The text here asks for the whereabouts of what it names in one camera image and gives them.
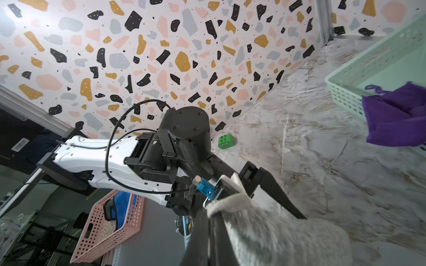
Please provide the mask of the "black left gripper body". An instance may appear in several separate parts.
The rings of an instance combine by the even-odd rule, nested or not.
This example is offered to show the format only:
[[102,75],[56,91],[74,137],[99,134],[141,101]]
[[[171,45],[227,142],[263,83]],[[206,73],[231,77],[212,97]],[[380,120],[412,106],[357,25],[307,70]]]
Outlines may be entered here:
[[217,175],[210,180],[200,176],[191,178],[183,169],[177,170],[172,193],[166,196],[167,208],[179,216],[196,216],[208,204],[225,197],[243,192],[252,197],[266,178],[266,170],[251,162],[247,162],[239,173],[218,157],[212,156],[207,162]]

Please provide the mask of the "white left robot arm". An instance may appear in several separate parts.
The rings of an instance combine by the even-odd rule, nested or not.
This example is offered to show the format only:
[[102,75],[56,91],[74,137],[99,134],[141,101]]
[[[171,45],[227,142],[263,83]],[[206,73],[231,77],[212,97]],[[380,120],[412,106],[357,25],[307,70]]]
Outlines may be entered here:
[[195,106],[170,109],[158,129],[121,140],[72,130],[38,166],[72,190],[128,192],[192,217],[231,194],[221,177],[235,172],[212,153],[208,114]]

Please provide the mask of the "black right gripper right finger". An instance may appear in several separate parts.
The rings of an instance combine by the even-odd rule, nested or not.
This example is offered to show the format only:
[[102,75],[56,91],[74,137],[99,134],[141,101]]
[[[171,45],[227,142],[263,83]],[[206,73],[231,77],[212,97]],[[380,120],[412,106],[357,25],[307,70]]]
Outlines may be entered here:
[[239,266],[221,213],[213,215],[213,266]]

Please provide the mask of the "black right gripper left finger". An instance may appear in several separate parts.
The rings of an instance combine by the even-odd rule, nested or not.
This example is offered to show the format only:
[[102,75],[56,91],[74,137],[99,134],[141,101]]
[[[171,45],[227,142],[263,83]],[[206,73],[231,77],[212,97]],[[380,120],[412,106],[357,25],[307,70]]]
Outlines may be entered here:
[[207,211],[201,209],[196,215],[195,227],[191,233],[181,266],[210,265],[210,220]]

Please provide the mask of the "purple cloth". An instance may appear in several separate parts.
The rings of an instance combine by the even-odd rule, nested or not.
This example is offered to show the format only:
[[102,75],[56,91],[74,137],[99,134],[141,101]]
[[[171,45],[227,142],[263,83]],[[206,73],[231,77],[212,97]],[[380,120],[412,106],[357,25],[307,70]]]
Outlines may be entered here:
[[362,97],[367,142],[387,147],[417,147],[426,143],[426,89],[408,82],[387,91],[367,85],[375,95]]

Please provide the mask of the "grey striped dishcloth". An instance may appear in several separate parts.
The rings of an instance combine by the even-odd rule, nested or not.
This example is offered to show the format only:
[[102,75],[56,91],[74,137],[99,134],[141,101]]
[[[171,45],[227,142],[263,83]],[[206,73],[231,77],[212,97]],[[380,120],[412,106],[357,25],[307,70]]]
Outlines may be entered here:
[[207,216],[221,214],[241,266],[350,266],[348,234],[323,219],[284,217],[236,194],[207,205]]

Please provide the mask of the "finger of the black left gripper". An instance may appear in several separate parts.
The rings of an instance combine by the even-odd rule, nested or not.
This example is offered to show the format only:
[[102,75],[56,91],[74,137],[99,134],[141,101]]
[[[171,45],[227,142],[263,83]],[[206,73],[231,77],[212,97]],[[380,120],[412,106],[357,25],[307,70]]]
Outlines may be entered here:
[[252,197],[260,187],[266,194],[275,200],[297,219],[306,219],[306,216],[290,201],[284,190],[273,175],[264,168],[257,168],[253,163],[246,163],[246,193]]

